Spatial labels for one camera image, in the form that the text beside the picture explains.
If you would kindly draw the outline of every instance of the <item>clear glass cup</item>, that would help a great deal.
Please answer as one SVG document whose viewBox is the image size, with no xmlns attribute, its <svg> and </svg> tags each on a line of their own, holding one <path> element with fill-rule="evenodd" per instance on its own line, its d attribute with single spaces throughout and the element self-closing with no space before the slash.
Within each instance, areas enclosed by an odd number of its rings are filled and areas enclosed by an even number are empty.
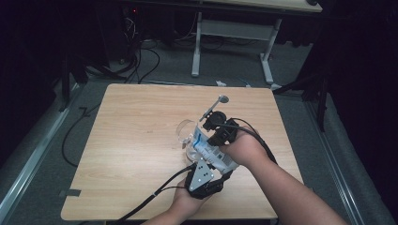
<svg viewBox="0 0 398 225">
<path fill-rule="evenodd" d="M 192 146 L 193 133 L 196 127 L 197 124 L 195 122 L 187 119 L 182 121 L 176 128 L 178 141 L 182 144 L 182 149 L 185 149 L 187 165 L 197 162 L 202 157 Z"/>
</svg>

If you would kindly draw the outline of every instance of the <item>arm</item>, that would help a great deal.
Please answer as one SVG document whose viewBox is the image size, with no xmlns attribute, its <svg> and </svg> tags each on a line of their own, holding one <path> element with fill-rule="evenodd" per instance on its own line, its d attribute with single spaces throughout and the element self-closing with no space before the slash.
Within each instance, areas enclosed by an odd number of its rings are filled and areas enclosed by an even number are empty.
<svg viewBox="0 0 398 225">
<path fill-rule="evenodd" d="M 178 183 L 179 187 L 184 187 L 185 179 Z M 145 225 L 153 224 L 166 224 L 166 225 L 177 225 L 183 221 L 192 217 L 199 211 L 200 207 L 207 201 L 207 198 L 203 200 L 194 199 L 190 196 L 185 188 L 177 188 L 173 203 L 169 209 L 163 213 L 155 216 L 154 218 L 145 222 Z"/>
<path fill-rule="evenodd" d="M 249 169 L 282 224 L 346 224 L 325 202 L 273 163 L 261 144 L 244 131 L 221 150 Z"/>
</svg>

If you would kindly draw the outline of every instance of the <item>hand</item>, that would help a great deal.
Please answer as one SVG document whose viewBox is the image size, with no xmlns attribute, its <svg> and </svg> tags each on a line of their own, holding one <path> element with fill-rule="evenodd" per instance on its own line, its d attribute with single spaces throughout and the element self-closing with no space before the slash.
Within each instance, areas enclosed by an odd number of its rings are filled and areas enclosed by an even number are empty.
<svg viewBox="0 0 398 225">
<path fill-rule="evenodd" d="M 184 187 L 185 179 L 178 183 L 179 187 Z M 210 198 L 208 196 L 203 200 L 195 199 L 191 197 L 190 193 L 185 188 L 177 188 L 173 203 L 167 210 L 169 213 L 176 217 L 183 218 L 183 220 L 195 215 L 200 207 Z"/>
<path fill-rule="evenodd" d="M 269 160 L 264 147 L 251 134 L 243 131 L 237 131 L 237 137 L 231 144 L 221 146 L 222 152 L 228 154 L 237 164 L 248 167 L 255 161 Z"/>
</svg>

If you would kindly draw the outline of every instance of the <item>wooden tabletop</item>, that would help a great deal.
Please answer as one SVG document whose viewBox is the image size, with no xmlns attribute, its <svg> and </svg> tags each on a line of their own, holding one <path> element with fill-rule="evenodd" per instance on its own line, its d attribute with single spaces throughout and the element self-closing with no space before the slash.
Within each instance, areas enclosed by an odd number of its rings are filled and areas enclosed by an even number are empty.
<svg viewBox="0 0 398 225">
<path fill-rule="evenodd" d="M 322 8 L 317 4 L 311 6 L 306 0 L 203 0 L 222 4 L 243 5 L 248 7 L 276 8 L 303 12 L 321 12 Z"/>
<path fill-rule="evenodd" d="M 138 206 L 173 174 L 186 167 L 176 128 L 185 119 L 198 121 L 219 95 L 228 118 L 248 121 L 258 130 L 279 165 L 302 182 L 299 167 L 274 96 L 266 88 L 111 84 L 108 86 L 66 198 L 65 220 L 112 220 Z M 175 186 L 181 174 L 170 186 Z M 148 219 L 171 204 L 165 190 L 131 219 Z M 196 219 L 275 218 L 260 187 L 240 166 L 194 216 Z"/>
</svg>

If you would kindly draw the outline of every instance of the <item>white desk leg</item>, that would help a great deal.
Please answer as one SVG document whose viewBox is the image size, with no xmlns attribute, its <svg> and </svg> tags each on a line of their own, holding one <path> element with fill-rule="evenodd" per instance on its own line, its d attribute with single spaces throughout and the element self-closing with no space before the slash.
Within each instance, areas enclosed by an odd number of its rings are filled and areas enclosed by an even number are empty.
<svg viewBox="0 0 398 225">
<path fill-rule="evenodd" d="M 269 54 L 271 53 L 272 46 L 275 42 L 276 36 L 278 35 L 279 28 L 281 26 L 282 19 L 278 19 L 272 29 L 268 46 L 266 50 L 260 54 L 261 64 L 263 65 L 264 75 L 266 77 L 267 83 L 273 84 L 271 70 L 269 69 L 268 58 Z"/>
<path fill-rule="evenodd" d="M 200 38 L 202 36 L 202 12 L 198 12 L 198 21 L 196 24 L 196 45 L 195 52 L 193 53 L 192 62 L 192 76 L 199 76 L 199 66 L 200 66 Z"/>
</svg>

